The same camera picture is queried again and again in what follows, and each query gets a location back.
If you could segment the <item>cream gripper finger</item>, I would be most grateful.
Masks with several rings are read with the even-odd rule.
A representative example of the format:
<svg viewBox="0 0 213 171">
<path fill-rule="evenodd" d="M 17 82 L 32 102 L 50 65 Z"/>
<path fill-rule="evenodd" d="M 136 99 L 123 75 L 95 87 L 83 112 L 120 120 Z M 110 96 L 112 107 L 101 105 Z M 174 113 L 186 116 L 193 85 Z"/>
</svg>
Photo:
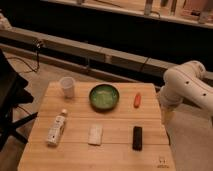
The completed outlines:
<svg viewBox="0 0 213 171">
<path fill-rule="evenodd" d="M 167 125 L 173 118 L 174 111 L 172 109 L 166 109 L 164 111 L 164 124 Z"/>
</svg>

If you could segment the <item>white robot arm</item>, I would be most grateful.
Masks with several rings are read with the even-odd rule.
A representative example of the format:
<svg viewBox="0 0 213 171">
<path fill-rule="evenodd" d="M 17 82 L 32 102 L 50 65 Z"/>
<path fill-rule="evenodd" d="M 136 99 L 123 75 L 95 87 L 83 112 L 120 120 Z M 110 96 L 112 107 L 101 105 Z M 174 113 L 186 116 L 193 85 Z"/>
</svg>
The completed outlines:
<svg viewBox="0 0 213 171">
<path fill-rule="evenodd" d="M 161 122 L 166 125 L 173 117 L 173 110 L 186 98 L 213 117 L 213 87 L 204 83 L 206 69 L 199 61 L 188 61 L 170 67 L 164 72 L 164 85 L 158 92 Z"/>
</svg>

